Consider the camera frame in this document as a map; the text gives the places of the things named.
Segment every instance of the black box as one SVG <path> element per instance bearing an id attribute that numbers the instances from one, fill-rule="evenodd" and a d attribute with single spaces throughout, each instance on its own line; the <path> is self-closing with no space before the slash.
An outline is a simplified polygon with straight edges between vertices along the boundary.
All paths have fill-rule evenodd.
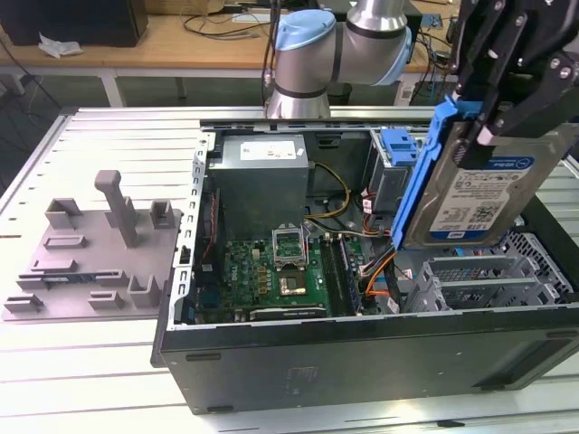
<path id="1" fill-rule="evenodd" d="M 134 47 L 147 29 L 144 0 L 2 0 L 0 24 L 14 45 L 55 41 Z"/>
<path id="2" fill-rule="evenodd" d="M 354 2 L 350 2 L 349 0 L 311 0 L 309 5 L 312 8 L 329 11 L 334 14 L 336 21 L 345 22 L 347 11 L 352 9 L 352 3 Z M 416 43 L 416 37 L 418 36 L 422 22 L 422 13 L 416 9 L 412 3 L 410 3 L 410 0 L 406 0 L 404 3 L 403 12 L 404 15 L 406 15 L 406 19 L 408 20 L 408 28 L 413 34 L 413 45 L 410 50 L 411 55 L 407 62 L 410 63 L 410 60 L 412 59 L 412 53 L 414 51 L 414 44 Z"/>

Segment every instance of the gray fixture plate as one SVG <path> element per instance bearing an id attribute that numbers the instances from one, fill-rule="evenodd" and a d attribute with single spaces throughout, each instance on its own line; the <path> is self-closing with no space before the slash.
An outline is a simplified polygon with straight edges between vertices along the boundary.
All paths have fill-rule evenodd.
<path id="1" fill-rule="evenodd" d="M 107 212 L 85 211 L 82 215 L 71 216 L 76 229 L 56 231 L 49 225 L 23 274 L 29 273 L 38 259 L 74 259 L 77 263 L 75 273 L 121 269 L 128 278 L 136 276 L 142 288 L 147 286 L 149 276 L 153 275 L 159 288 L 163 289 L 170 278 L 181 212 L 173 210 L 176 222 L 174 228 L 154 229 L 149 211 L 137 210 L 138 245 L 134 249 L 128 249 L 119 230 L 110 227 L 105 215 Z M 62 235 L 83 235 L 86 247 L 45 249 L 44 243 L 48 238 Z M 117 291 L 122 298 L 122 307 L 93 309 L 88 299 L 90 292 L 97 291 Z M 128 285 L 103 287 L 97 283 L 51 284 L 48 289 L 26 289 L 24 293 L 35 294 L 43 302 L 40 310 L 13 314 L 4 309 L 4 321 L 146 318 L 158 314 L 158 305 L 136 307 L 128 294 Z"/>

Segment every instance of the wooden table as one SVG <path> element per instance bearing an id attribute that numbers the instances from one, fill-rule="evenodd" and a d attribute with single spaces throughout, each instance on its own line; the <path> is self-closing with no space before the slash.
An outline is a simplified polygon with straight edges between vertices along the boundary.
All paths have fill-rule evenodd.
<path id="1" fill-rule="evenodd" d="M 434 5 L 416 2 L 424 13 L 442 17 L 458 13 L 456 5 Z M 200 25 L 192 22 L 194 28 Z M 239 29 L 249 24 L 227 22 L 206 23 L 204 32 L 218 33 Z M 117 77 L 175 77 L 180 96 L 185 96 L 183 77 L 258 78 L 269 30 L 253 29 L 256 37 L 240 41 L 218 41 L 184 30 L 181 18 L 175 15 L 150 15 L 146 33 L 134 48 L 83 46 L 83 54 L 54 59 L 36 46 L 13 46 L 6 34 L 0 34 L 14 57 L 34 75 L 96 76 L 102 80 L 111 107 L 124 107 L 125 99 L 117 85 Z M 431 30 L 443 38 L 445 31 Z M 433 48 L 440 49 L 438 42 Z M 408 105 L 414 85 L 426 72 L 428 56 L 417 44 L 413 59 L 400 78 L 396 105 Z M 24 93 L 19 80 L 22 74 L 8 55 L 0 50 L 0 76 L 16 93 Z"/>

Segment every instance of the computer case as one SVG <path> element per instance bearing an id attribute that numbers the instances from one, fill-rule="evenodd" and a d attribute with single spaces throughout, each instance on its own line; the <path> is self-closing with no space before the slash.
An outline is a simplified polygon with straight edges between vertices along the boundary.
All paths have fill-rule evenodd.
<path id="1" fill-rule="evenodd" d="M 0 24 L 14 45 L 56 41 L 134 47 L 147 29 L 144 0 L 2 0 Z"/>

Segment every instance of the red wire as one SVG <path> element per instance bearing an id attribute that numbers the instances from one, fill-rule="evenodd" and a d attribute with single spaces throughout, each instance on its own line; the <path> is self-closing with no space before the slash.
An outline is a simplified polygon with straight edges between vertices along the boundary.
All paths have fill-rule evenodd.
<path id="1" fill-rule="evenodd" d="M 207 248 L 205 249 L 205 252 L 203 253 L 203 257 L 201 258 L 201 264 L 203 264 L 203 261 L 205 260 L 205 257 L 207 256 L 207 253 L 209 253 L 209 249 L 211 249 L 211 246 L 214 245 L 214 236 L 215 236 L 215 204 L 216 204 L 216 200 L 215 200 L 215 194 L 212 195 L 211 197 L 211 238 L 209 239 L 209 244 L 207 245 Z"/>

